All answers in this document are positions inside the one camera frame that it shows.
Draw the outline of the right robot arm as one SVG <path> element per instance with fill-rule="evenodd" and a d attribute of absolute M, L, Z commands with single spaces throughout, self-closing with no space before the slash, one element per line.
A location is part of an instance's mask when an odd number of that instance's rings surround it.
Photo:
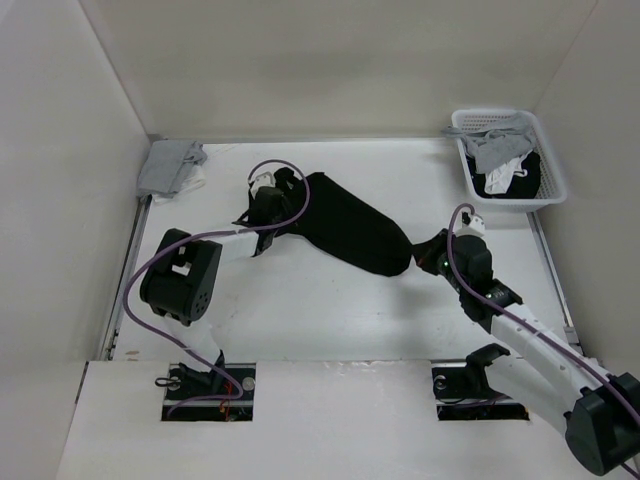
<path fill-rule="evenodd" d="M 495 338 L 466 358 L 464 384 L 524 405 L 561 436 L 574 458 L 603 476 L 639 453 L 639 381 L 613 375 L 577 353 L 495 278 L 492 255 L 475 235 L 441 230 L 413 245 L 417 266 L 441 276 L 467 317 Z"/>

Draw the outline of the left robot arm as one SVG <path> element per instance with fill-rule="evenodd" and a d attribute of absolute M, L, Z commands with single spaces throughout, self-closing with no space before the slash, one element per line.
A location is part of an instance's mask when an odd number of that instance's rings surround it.
<path fill-rule="evenodd" d="M 124 299 L 126 313 L 134 323 L 170 341 L 201 364 L 192 371 L 189 383 L 202 398 L 219 395 L 224 379 L 237 390 L 242 389 L 227 373 L 224 354 L 203 321 L 213 300 L 218 272 L 231 262 L 261 255 L 276 234 L 296 224 L 311 200 L 308 185 L 303 186 L 303 192 L 303 202 L 296 207 L 282 187 L 261 186 L 250 192 L 247 212 L 225 230 L 191 235 L 169 229 L 156 254 L 131 278 L 140 282 L 141 301 L 167 328 L 162 330 L 138 318 L 128 298 Z"/>

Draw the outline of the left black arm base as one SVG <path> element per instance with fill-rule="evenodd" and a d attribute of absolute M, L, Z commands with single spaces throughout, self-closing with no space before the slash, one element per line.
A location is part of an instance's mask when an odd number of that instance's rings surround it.
<path fill-rule="evenodd" d="M 250 422 L 254 415 L 256 364 L 227 364 L 226 372 L 243 388 L 215 372 L 202 372 L 178 363 L 155 379 L 163 390 L 161 420 L 164 422 Z"/>

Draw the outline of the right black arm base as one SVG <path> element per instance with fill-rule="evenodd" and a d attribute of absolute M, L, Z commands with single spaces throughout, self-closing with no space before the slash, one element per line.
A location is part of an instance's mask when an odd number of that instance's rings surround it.
<path fill-rule="evenodd" d="M 440 421 L 529 421 L 527 408 L 489 386 L 486 369 L 507 348 L 489 344 L 464 360 L 438 360 L 431 366 L 432 390 Z"/>

